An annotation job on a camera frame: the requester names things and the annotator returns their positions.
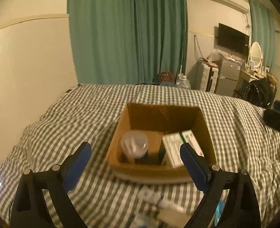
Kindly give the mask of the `clear round cotton swab jar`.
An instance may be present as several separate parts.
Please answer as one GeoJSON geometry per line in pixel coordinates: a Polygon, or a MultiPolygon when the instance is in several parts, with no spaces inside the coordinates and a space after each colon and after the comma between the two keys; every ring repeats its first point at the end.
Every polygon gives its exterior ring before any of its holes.
{"type": "Polygon", "coordinates": [[[149,140],[142,131],[127,131],[120,139],[120,146],[129,163],[143,164],[146,161],[149,140]]]}

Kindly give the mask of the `green curtain right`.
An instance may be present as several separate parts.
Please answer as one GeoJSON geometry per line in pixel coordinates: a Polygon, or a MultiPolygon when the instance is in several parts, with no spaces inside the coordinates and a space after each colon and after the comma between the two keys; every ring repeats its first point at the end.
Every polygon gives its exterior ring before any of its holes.
{"type": "Polygon", "coordinates": [[[248,0],[252,22],[252,41],[258,42],[263,52],[263,66],[273,67],[276,50],[273,13],[257,0],[248,0]]]}

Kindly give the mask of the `white purple cream tube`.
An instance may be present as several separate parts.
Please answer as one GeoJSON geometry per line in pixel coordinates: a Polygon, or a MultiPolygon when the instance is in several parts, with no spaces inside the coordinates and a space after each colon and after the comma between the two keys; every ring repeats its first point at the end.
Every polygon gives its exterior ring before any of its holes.
{"type": "Polygon", "coordinates": [[[137,194],[140,200],[148,202],[161,209],[172,209],[180,213],[186,213],[185,209],[173,201],[168,200],[163,195],[153,191],[151,188],[143,187],[137,194]]]}

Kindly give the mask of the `wooden vanity desk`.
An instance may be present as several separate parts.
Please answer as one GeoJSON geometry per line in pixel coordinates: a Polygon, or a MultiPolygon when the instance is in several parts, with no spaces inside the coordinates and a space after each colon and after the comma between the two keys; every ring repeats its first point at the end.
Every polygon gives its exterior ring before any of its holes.
{"type": "Polygon", "coordinates": [[[263,79],[266,78],[266,75],[262,75],[259,73],[248,73],[244,70],[240,70],[239,72],[239,78],[238,78],[238,83],[243,85],[248,84],[249,82],[253,81],[253,80],[259,80],[259,79],[263,79]]]}

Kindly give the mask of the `blue blister pill pack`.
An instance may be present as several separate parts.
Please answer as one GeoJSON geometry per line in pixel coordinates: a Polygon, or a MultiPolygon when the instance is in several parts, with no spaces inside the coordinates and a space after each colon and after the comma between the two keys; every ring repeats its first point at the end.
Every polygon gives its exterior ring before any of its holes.
{"type": "Polygon", "coordinates": [[[216,227],[218,225],[221,215],[223,213],[224,207],[225,207],[224,201],[220,200],[217,205],[216,211],[215,211],[214,227],[216,227]]]}

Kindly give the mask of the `small silver fridge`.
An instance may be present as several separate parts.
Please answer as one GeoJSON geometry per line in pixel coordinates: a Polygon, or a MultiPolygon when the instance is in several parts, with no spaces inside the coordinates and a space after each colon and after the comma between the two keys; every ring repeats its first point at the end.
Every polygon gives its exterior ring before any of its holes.
{"type": "Polygon", "coordinates": [[[241,64],[225,58],[216,62],[219,67],[215,93],[232,97],[239,79],[241,64]]]}

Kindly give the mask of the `black bag on chair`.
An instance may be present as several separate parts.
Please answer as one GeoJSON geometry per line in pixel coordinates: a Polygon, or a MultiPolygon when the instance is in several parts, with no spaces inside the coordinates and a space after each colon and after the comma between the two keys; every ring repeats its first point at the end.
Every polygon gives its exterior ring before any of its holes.
{"type": "Polygon", "coordinates": [[[238,98],[241,98],[255,106],[267,109],[273,104],[277,86],[267,78],[252,80],[247,84],[242,84],[240,88],[234,90],[238,98]]]}

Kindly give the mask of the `white suitcase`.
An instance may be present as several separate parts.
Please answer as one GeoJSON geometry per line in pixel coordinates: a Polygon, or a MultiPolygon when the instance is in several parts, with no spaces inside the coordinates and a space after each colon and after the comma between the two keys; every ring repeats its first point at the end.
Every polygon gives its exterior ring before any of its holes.
{"type": "Polygon", "coordinates": [[[199,91],[214,93],[219,67],[212,62],[202,62],[198,66],[196,88],[199,91]]]}

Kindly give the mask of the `green curtain centre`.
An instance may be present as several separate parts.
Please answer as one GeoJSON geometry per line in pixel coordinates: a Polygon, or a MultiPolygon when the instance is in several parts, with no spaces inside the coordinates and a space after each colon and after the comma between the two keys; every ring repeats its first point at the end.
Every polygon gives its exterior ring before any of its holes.
{"type": "Polygon", "coordinates": [[[152,83],[183,73],[186,0],[67,0],[79,83],[152,83]]]}

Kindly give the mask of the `black wall television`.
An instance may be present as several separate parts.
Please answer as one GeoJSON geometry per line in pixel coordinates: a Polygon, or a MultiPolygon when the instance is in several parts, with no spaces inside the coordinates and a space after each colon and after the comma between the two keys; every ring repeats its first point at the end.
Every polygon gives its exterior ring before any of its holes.
{"type": "Polygon", "coordinates": [[[241,31],[219,23],[218,45],[228,48],[237,53],[246,55],[248,53],[250,37],[241,31]]]}

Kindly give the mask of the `open cardboard box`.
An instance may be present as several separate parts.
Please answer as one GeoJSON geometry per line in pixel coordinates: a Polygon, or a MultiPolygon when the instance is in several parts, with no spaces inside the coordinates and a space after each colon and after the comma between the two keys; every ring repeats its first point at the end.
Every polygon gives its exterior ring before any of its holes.
{"type": "Polygon", "coordinates": [[[216,164],[211,135],[199,107],[129,102],[121,113],[106,160],[113,174],[121,180],[143,184],[189,183],[191,177],[184,166],[164,166],[159,154],[164,135],[187,130],[193,132],[207,162],[216,164]],[[141,163],[130,163],[120,145],[122,136],[131,130],[143,132],[148,138],[148,157],[141,163]]]}

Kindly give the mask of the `green curtain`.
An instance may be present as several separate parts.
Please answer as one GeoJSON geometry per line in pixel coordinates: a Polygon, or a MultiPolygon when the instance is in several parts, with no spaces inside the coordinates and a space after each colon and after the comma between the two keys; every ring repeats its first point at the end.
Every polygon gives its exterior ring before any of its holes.
{"type": "Polygon", "coordinates": [[[263,66],[273,67],[276,50],[273,13],[257,0],[248,0],[252,22],[252,41],[258,42],[263,52],[263,66]]]}
{"type": "Polygon", "coordinates": [[[67,0],[79,83],[152,83],[183,73],[186,0],[67,0]]]}

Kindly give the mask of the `brown patterned basket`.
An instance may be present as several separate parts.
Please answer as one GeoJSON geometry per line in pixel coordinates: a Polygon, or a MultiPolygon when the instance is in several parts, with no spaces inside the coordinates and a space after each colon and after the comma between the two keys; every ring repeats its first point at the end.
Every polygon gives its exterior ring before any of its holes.
{"type": "Polygon", "coordinates": [[[159,73],[157,78],[158,78],[159,83],[164,82],[164,81],[174,83],[174,77],[171,72],[159,73]]]}

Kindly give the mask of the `clear water jug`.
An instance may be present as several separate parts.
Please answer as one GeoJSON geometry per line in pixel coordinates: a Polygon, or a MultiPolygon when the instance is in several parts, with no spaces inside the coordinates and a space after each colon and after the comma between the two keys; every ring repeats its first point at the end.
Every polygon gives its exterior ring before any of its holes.
{"type": "Polygon", "coordinates": [[[189,80],[187,79],[187,76],[183,75],[182,73],[178,74],[175,86],[182,89],[191,89],[191,85],[189,80]]]}

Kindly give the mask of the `oval white vanity mirror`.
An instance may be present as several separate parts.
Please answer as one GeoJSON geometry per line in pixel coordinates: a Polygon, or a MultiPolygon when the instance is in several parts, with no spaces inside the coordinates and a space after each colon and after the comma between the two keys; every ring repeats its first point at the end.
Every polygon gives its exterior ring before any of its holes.
{"type": "Polygon", "coordinates": [[[249,56],[250,56],[250,64],[252,64],[254,68],[261,67],[263,63],[263,52],[258,42],[254,42],[251,45],[249,56]]]}

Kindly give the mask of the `grey checkered bed cover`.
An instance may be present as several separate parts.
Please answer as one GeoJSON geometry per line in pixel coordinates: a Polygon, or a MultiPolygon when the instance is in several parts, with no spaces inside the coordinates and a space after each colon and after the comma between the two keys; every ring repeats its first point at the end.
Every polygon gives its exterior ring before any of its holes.
{"type": "Polygon", "coordinates": [[[105,161],[121,112],[128,102],[199,107],[216,161],[226,171],[246,169],[255,187],[262,226],[280,208],[280,133],[263,122],[263,109],[249,102],[196,90],[156,85],[82,84],[27,126],[0,167],[0,217],[9,222],[24,169],[48,170],[82,142],[93,149],[75,190],[68,195],[88,227],[126,227],[131,215],[156,216],[137,198],[141,185],[114,177],[105,161]]]}

